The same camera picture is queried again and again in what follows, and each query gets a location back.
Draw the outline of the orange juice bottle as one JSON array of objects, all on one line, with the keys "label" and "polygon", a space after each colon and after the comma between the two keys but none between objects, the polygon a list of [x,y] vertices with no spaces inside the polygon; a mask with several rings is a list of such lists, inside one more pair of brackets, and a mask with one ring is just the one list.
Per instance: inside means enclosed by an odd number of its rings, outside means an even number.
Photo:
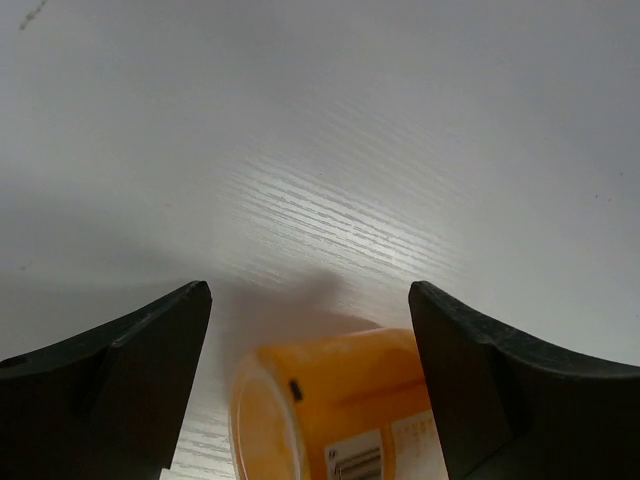
[{"label": "orange juice bottle", "polygon": [[263,346],[239,365],[240,479],[445,479],[414,333],[379,328]]}]

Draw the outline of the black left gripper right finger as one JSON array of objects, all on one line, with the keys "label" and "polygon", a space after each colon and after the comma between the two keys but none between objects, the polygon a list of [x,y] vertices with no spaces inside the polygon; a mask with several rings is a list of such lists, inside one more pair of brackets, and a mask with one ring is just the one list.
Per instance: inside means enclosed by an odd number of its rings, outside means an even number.
[{"label": "black left gripper right finger", "polygon": [[428,282],[408,301],[453,479],[635,479],[639,370],[482,314]]}]

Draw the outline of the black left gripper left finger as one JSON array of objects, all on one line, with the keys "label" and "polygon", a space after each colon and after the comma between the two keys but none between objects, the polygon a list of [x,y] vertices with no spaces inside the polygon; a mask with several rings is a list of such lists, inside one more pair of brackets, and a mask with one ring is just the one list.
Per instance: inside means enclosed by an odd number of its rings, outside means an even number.
[{"label": "black left gripper left finger", "polygon": [[157,479],[210,319],[204,281],[1,363],[4,479]]}]

